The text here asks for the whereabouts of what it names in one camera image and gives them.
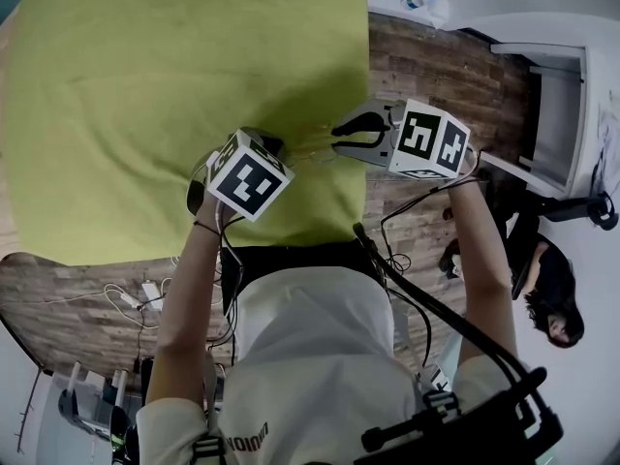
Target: bracelet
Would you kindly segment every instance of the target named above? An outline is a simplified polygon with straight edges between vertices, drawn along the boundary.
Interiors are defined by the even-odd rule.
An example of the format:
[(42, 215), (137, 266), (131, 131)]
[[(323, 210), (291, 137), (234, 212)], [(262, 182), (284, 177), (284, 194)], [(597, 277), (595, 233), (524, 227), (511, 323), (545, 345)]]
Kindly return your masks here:
[(202, 224), (198, 221), (194, 221), (194, 226), (200, 226), (201, 228), (205, 228), (208, 231), (211, 231), (212, 233), (214, 233), (216, 236), (219, 236), (220, 234), (217, 231), (212, 230), (209, 226), (206, 226), (205, 224)]

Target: white cube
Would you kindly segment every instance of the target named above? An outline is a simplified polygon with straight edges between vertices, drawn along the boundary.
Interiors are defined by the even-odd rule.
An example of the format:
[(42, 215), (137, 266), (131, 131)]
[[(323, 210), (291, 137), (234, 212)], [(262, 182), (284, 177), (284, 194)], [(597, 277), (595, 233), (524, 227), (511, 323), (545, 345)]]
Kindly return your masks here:
[(252, 222), (295, 177), (241, 129), (207, 165), (207, 191)]
[(408, 100), (389, 171), (413, 179), (455, 178), (470, 130), (440, 108)]

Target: green bedsheet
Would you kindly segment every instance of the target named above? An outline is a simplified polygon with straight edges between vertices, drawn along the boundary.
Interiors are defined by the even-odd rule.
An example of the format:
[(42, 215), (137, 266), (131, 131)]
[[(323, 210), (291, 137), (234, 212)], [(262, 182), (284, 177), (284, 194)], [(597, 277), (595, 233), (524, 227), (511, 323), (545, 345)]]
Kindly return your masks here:
[(23, 0), (3, 148), (24, 250), (63, 264), (177, 255), (193, 165), (244, 125), (285, 140), (295, 179), (232, 243), (352, 238), (364, 166), (318, 160), (366, 97), (367, 35), (366, 0)]

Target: person wearing white shirt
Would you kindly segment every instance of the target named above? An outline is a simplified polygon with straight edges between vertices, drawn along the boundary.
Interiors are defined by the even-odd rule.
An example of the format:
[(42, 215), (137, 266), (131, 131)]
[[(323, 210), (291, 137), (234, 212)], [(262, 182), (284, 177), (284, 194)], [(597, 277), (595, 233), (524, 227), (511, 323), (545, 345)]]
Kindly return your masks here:
[[(449, 197), (466, 318), (516, 356), (511, 275), (500, 235), (475, 183), (449, 189)], [(316, 253), (320, 247), (295, 249), (275, 270), (256, 263), (255, 270), (266, 270), (261, 273), (243, 263), (250, 280), (238, 292), (238, 362), (227, 374), (217, 427), (207, 432), (202, 381), (220, 245), (215, 206), (205, 195), (170, 283), (147, 404), (137, 418), (140, 462), (353, 463), (367, 454), (360, 440), (366, 430), (422, 410), (413, 374), (394, 358), (388, 295), (356, 243), (331, 244), (323, 254)], [(230, 214), (227, 209), (225, 222)], [(300, 259), (304, 254), (312, 260)], [(453, 385), (461, 409), (507, 387), (494, 363), (464, 339)], [(207, 436), (221, 438), (225, 458)]]

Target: shirt sleeve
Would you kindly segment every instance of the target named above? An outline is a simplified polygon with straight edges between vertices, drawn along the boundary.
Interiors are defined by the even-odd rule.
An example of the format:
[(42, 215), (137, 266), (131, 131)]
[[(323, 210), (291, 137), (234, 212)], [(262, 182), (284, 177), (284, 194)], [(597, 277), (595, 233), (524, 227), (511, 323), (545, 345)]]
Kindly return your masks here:
[(204, 412), (195, 402), (165, 398), (149, 403), (136, 416), (139, 461), (150, 465), (187, 465), (194, 443), (206, 433)]
[(491, 358), (475, 356), (458, 367), (452, 389), (461, 410), (468, 412), (510, 387), (506, 375)]

